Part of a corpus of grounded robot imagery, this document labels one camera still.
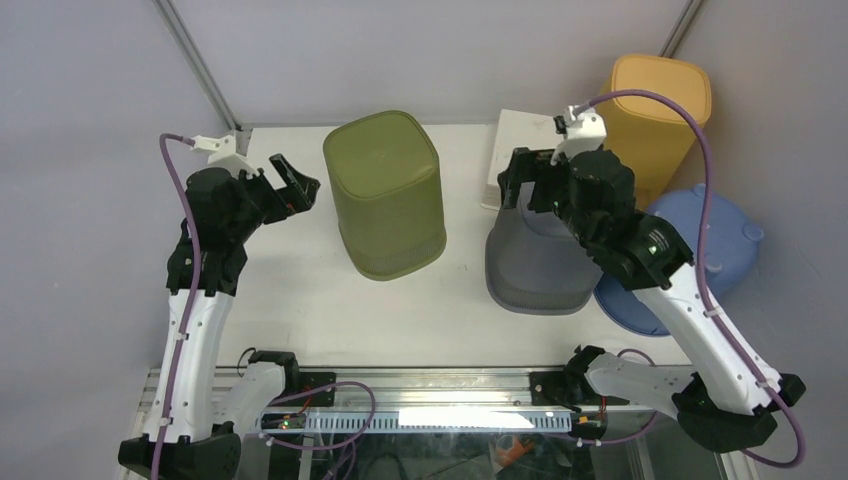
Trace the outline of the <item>grey mesh waste bin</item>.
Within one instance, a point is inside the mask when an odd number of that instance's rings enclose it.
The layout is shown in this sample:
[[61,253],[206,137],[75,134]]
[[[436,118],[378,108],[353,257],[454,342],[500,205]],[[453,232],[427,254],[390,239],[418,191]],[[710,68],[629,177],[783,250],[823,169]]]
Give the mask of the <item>grey mesh waste bin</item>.
[[501,209],[485,244],[492,299],[528,315],[571,315],[588,303],[602,271],[561,220],[528,208],[534,185],[521,186],[514,209]]

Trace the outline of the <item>white perforated plastic tray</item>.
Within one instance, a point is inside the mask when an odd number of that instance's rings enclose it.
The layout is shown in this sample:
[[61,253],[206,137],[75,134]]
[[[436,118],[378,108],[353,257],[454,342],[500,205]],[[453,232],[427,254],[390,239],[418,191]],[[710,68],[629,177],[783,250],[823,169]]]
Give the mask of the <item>white perforated plastic tray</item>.
[[500,208],[497,176],[508,168],[515,148],[553,149],[562,140],[563,137],[556,131],[552,116],[502,109],[496,123],[481,206],[494,211]]

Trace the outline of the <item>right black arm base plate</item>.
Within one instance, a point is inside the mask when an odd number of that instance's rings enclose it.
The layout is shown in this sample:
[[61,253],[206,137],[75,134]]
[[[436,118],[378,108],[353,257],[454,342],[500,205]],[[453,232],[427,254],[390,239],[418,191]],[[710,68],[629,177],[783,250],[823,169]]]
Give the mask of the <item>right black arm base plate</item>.
[[562,370],[531,371],[528,374],[533,406],[562,406],[575,411],[600,407],[601,396],[582,377]]

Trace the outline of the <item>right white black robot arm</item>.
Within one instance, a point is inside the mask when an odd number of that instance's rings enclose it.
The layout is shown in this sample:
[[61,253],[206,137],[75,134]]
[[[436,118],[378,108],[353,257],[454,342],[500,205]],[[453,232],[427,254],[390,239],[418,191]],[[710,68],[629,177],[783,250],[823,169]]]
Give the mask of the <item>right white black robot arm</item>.
[[805,393],[794,374],[771,368],[724,318],[698,283],[694,254],[667,220],[637,208],[635,176],[611,151],[573,158],[516,148],[497,178],[501,206],[513,209],[523,185],[527,208],[554,214],[601,270],[667,328],[690,366],[663,368],[626,360],[596,346],[575,351],[563,373],[569,408],[615,397],[674,419],[698,445],[751,453]]

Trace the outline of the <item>olive green waste bin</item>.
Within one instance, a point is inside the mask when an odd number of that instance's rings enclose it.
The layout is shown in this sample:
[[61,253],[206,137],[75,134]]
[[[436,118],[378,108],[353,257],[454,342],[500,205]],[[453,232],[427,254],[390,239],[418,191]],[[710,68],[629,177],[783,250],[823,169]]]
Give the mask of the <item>olive green waste bin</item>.
[[411,114],[388,110],[349,122],[327,135],[322,151],[338,230],[361,275],[394,280],[442,255],[439,154]]

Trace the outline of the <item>yellow slatted waste bin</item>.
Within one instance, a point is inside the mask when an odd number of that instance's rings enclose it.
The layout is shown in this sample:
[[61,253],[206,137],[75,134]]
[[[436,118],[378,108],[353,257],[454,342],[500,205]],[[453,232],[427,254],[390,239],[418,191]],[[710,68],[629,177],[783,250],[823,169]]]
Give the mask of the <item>yellow slatted waste bin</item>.
[[[703,127],[712,109],[711,85],[698,66],[644,54],[619,57],[601,89],[638,89],[662,95],[685,109]],[[688,154],[695,135],[678,113],[655,100],[625,96],[595,107],[607,130],[604,147],[633,170],[634,195],[640,209],[666,189]]]

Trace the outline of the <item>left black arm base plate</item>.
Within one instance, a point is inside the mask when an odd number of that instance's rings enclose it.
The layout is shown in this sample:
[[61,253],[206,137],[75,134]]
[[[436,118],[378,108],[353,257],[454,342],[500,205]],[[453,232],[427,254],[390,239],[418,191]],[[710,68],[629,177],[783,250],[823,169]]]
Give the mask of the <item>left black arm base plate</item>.
[[335,404],[338,377],[331,371],[286,372],[283,389],[269,402],[269,407],[310,408]]

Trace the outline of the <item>blue plastic bucket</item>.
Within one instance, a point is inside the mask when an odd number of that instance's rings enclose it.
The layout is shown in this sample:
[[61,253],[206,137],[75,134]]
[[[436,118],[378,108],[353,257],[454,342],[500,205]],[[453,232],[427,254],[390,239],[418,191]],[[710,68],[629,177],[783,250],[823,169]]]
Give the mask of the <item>blue plastic bucket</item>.
[[[695,251],[706,186],[665,193],[646,212],[669,221]],[[713,194],[706,226],[706,280],[716,299],[734,289],[751,271],[765,233],[734,203]],[[649,337],[666,337],[667,328],[633,293],[603,275],[594,290],[604,313],[624,329]]]

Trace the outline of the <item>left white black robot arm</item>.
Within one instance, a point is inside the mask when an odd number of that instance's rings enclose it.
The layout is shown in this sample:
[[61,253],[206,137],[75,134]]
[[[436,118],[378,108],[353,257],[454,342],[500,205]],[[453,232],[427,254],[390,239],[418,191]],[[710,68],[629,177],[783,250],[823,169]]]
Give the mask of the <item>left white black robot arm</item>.
[[255,352],[243,377],[213,399],[223,328],[232,310],[246,241],[263,225],[309,211],[320,183],[282,155],[269,162],[284,182],[263,170],[234,173],[208,166],[181,193],[185,218],[167,261],[169,319],[162,371],[142,433],[121,442],[119,464],[145,479],[233,479],[245,438],[258,433],[270,401],[294,403],[301,392],[291,352]]

